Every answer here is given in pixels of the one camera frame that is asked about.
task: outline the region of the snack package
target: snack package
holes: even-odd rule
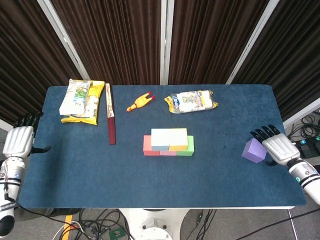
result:
[[[99,98],[102,90],[104,89],[105,82],[104,81],[90,81],[90,82],[91,82],[91,86],[86,97],[84,113],[65,115],[61,119],[61,122],[63,123],[83,122],[86,124],[97,125]]]
[[[174,93],[164,100],[169,105],[169,111],[173,114],[182,114],[201,110],[209,110],[218,106],[213,101],[211,90],[186,91]]]
[[[59,108],[60,115],[83,114],[90,81],[69,79],[69,86]]]

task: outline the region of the red book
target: red book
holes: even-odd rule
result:
[[[115,112],[112,101],[112,89],[110,83],[105,84],[105,97],[106,97],[106,116],[108,122],[109,132],[109,144],[116,144],[116,123],[115,123]]]

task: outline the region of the pink block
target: pink block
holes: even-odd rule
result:
[[[145,156],[160,156],[160,151],[152,151],[151,135],[143,136],[143,154]]]
[[[177,151],[160,151],[160,156],[177,156]]]

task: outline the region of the chip bag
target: chip bag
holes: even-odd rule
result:
[[[211,90],[187,91],[174,93],[164,100],[169,105],[169,111],[173,114],[182,114],[201,110],[209,110],[218,106],[213,101]]]
[[[63,123],[79,123],[97,125],[99,98],[104,89],[104,81],[91,81],[91,85],[85,100],[84,113],[65,115],[61,119]]]

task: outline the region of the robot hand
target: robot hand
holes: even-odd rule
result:
[[[273,126],[262,126],[250,133],[266,148],[273,158],[267,162],[269,166],[280,164],[288,166],[289,173],[296,179],[301,187],[320,205],[320,174],[317,170],[300,158],[300,152],[292,142]]]
[[[16,200],[25,170],[24,159],[31,153],[50,149],[32,147],[41,115],[29,113],[20,118],[6,136],[2,153],[7,159],[0,163],[0,238],[8,235],[15,225],[14,209],[19,206]]]

